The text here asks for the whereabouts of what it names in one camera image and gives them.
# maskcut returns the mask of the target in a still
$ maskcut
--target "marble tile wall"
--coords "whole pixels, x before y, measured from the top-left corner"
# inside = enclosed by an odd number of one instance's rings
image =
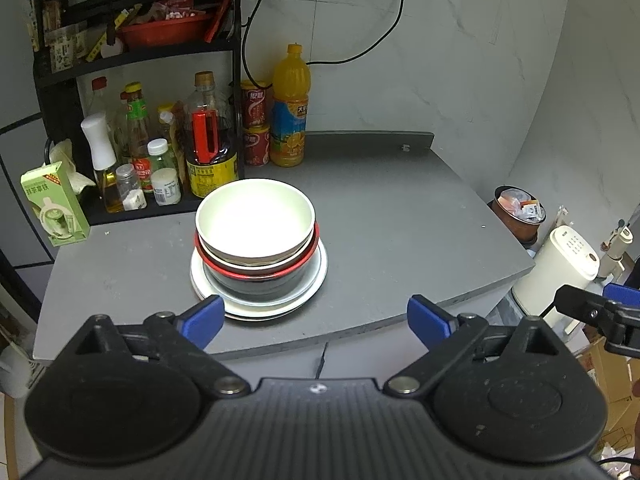
[[[255,0],[242,3],[243,17]],[[255,78],[270,80],[288,43],[306,60],[344,59],[393,23],[399,0],[263,0],[247,41]],[[406,0],[396,30],[363,58],[314,66],[307,127],[435,133],[434,150],[483,198],[502,184],[527,135],[556,51],[566,0]],[[150,105],[184,98],[213,53],[105,72],[140,80]],[[90,92],[93,77],[79,80]],[[226,84],[227,70],[216,72]]]
[[[540,106],[509,182],[599,251],[640,203],[640,0],[568,0]]]

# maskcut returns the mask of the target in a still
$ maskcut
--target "white bowl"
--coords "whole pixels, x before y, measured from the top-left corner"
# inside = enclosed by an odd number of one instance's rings
[[[308,236],[308,238],[304,241],[302,246],[291,256],[285,258],[284,260],[277,262],[275,264],[263,265],[263,266],[242,266],[236,265],[216,256],[207,246],[205,241],[202,239],[200,235],[200,243],[202,243],[202,249],[207,253],[207,255],[214,261],[214,263],[218,264],[220,267],[226,270],[230,270],[231,272],[236,272],[238,274],[244,274],[245,276],[265,276],[267,274],[272,274],[274,272],[278,272],[279,270],[286,269],[295,261],[297,261],[300,256],[305,252],[305,249],[311,243],[311,240],[314,237],[313,232]]]
[[[315,222],[314,207],[300,190],[264,178],[219,187],[196,212],[196,229],[207,252],[245,267],[293,256],[305,246]]]

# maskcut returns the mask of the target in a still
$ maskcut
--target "red cap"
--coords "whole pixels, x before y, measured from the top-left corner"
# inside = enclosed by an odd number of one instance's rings
[[[99,90],[100,88],[107,88],[107,78],[105,76],[97,77],[91,81],[92,90]]]

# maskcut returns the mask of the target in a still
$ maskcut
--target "gray countertop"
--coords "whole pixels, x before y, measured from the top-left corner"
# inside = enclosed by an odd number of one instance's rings
[[[408,153],[399,149],[403,138],[411,143]],[[446,308],[530,270],[526,251],[427,146],[400,136],[380,150],[367,139],[308,136],[302,165],[248,171],[293,184],[311,199],[329,271],[294,313],[262,323],[226,320],[207,351],[251,356],[374,330],[404,319],[412,294]],[[259,214],[255,222],[260,225]],[[277,232],[277,226],[261,228]],[[93,226],[87,241],[62,247],[34,357],[55,358],[91,314],[136,324],[195,304],[193,234],[194,213],[185,213]]]

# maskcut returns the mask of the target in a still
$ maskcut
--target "red handle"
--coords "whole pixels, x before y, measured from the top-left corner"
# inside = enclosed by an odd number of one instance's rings
[[[218,154],[218,115],[215,111],[194,112],[191,114],[193,124],[193,143],[196,151],[196,160],[200,164],[209,164]],[[213,151],[209,150],[209,130]]]

